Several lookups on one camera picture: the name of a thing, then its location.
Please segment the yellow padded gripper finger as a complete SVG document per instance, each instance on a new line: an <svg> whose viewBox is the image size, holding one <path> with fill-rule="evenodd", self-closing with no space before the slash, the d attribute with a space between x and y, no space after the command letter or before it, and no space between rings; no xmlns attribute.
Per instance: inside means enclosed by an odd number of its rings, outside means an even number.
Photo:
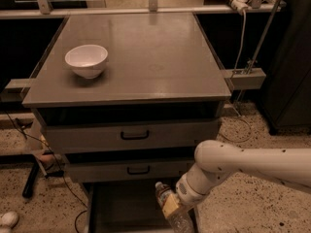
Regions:
<svg viewBox="0 0 311 233"><path fill-rule="evenodd" d="M169 194L163 202L162 212L165 218L175 215L181 208L180 199L175 193Z"/></svg>

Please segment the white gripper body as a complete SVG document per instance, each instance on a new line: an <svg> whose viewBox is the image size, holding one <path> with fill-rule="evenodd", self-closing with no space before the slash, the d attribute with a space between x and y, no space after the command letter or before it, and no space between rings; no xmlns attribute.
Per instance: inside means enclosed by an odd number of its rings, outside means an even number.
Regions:
<svg viewBox="0 0 311 233"><path fill-rule="evenodd" d="M184 174L177 181L176 191L181 202L187 206L200 203L208 195L204 181L189 174Z"/></svg>

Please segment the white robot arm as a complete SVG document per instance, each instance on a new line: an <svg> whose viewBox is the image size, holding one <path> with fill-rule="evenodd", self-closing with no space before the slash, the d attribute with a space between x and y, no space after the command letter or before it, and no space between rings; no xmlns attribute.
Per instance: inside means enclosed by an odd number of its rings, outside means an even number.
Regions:
<svg viewBox="0 0 311 233"><path fill-rule="evenodd" d="M163 201L170 218L203 201L211 190L240 172L303 192L311 192L311 149L240 149L215 140L201 142L194 163Z"/></svg>

